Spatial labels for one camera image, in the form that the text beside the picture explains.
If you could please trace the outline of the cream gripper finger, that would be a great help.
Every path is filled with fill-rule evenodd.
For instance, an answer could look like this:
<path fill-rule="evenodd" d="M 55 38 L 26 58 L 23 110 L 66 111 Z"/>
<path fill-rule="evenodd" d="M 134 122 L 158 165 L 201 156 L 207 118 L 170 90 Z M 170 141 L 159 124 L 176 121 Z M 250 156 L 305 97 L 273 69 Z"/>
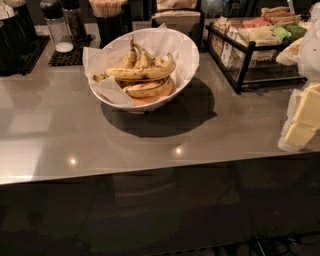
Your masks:
<path fill-rule="evenodd" d="M 294 123 L 289 127 L 285 140 L 294 146 L 305 146 L 316 135 L 316 129 L 300 123 Z"/>

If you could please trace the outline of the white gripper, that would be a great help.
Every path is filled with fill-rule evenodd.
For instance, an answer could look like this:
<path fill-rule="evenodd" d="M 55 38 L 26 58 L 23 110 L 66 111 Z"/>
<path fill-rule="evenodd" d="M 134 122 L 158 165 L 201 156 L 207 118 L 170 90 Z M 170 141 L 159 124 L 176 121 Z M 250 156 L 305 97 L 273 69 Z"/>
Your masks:
<path fill-rule="evenodd" d="M 320 3 L 311 9 L 311 27 L 303 38 L 286 47 L 276 61 L 283 65 L 297 64 L 300 76 L 308 82 L 320 81 Z M 293 118 L 295 123 L 320 128 L 320 85 L 306 88 Z"/>

